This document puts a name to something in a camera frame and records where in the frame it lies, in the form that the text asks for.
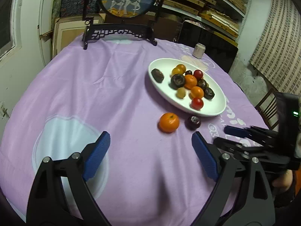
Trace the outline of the right hand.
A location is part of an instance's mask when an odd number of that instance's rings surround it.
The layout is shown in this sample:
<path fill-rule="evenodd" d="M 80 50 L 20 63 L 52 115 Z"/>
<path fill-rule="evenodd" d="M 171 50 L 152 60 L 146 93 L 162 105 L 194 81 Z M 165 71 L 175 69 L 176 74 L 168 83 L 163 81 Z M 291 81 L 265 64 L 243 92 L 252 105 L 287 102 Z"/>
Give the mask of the right hand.
<path fill-rule="evenodd" d="M 279 189 L 281 192 L 287 191 L 293 183 L 293 172 L 292 170 L 287 170 L 279 178 L 272 182 L 274 188 Z"/>

